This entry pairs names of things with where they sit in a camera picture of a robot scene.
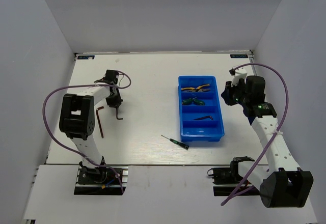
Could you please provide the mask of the thin small hex key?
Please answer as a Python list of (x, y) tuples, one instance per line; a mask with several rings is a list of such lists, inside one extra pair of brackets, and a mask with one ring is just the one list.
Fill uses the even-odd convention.
[(122, 117), (119, 117), (119, 107), (118, 106), (116, 106), (116, 119), (117, 120), (123, 120), (123, 118)]

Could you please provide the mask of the green stubby screwdriver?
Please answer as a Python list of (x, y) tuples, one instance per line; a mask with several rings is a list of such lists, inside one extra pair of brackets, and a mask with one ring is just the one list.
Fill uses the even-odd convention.
[(199, 99), (194, 98), (193, 99), (193, 104), (198, 105), (198, 106), (204, 106), (205, 102)]
[(182, 105), (191, 105), (193, 102), (193, 98), (187, 98), (187, 99), (183, 99), (181, 104)]

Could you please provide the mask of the yellow black needle-nose pliers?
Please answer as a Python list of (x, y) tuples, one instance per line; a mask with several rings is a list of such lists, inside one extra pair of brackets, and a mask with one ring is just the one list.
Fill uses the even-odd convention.
[(182, 92), (209, 92), (210, 91), (210, 84), (203, 84), (197, 87), (186, 87), (182, 88)]

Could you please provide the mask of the slim green precision screwdriver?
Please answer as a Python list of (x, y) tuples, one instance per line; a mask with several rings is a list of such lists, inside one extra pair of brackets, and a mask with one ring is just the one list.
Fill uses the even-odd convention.
[(177, 140), (175, 140), (175, 139), (168, 138), (168, 137), (163, 136), (163, 135), (161, 135), (161, 136), (164, 137), (165, 139), (169, 140), (170, 142), (172, 142), (172, 143), (174, 143), (174, 144), (180, 146), (180, 147), (183, 148), (183, 149), (186, 149), (186, 150), (189, 149), (189, 145), (187, 145), (187, 144), (185, 144), (185, 143), (179, 142), (179, 141), (177, 141)]

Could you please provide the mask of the thick large hex key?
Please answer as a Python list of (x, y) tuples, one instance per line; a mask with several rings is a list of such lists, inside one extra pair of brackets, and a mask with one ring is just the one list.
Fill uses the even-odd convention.
[(213, 121), (213, 117), (212, 116), (203, 116), (203, 117), (199, 117), (199, 118), (194, 119), (194, 121), (201, 121), (201, 120), (211, 120), (211, 121)]

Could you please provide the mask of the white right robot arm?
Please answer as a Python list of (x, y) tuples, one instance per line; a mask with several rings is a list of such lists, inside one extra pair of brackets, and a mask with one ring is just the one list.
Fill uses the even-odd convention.
[(239, 104), (263, 147), (268, 169), (249, 157), (234, 158), (230, 177), (240, 183), (245, 179), (260, 194), (267, 208), (304, 207), (313, 185), (310, 171), (304, 171), (292, 157), (283, 135), (278, 131), (278, 119), (272, 104), (265, 101), (265, 80), (260, 76), (226, 82), (221, 96), (229, 106)]

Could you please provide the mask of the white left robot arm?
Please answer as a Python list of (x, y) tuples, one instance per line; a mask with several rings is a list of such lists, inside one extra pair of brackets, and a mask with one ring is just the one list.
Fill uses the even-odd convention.
[(97, 149), (93, 138), (95, 129), (95, 105), (105, 100), (110, 108), (118, 109), (122, 104), (118, 89), (120, 73), (107, 70), (102, 79), (96, 80), (96, 86), (77, 94), (65, 94), (61, 108), (59, 129), (75, 144), (82, 154), (83, 165), (92, 167), (90, 177), (97, 183), (107, 179), (104, 157)]

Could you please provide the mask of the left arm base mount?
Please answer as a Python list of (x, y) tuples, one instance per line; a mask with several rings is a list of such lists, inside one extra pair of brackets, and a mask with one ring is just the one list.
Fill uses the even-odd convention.
[(114, 170), (107, 168), (106, 173), (97, 169), (79, 167), (77, 171), (74, 195), (123, 195), (127, 186), (128, 167), (115, 167)]

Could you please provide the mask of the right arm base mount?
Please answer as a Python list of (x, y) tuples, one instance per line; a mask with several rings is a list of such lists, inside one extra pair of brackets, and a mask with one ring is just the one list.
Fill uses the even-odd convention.
[[(231, 175), (229, 167), (214, 167), (207, 171), (207, 177), (213, 180), (213, 195), (215, 197), (227, 197), (237, 184), (241, 181), (236, 180)], [(241, 196), (259, 196), (259, 191), (246, 181), (241, 185), (237, 192), (246, 190)]]

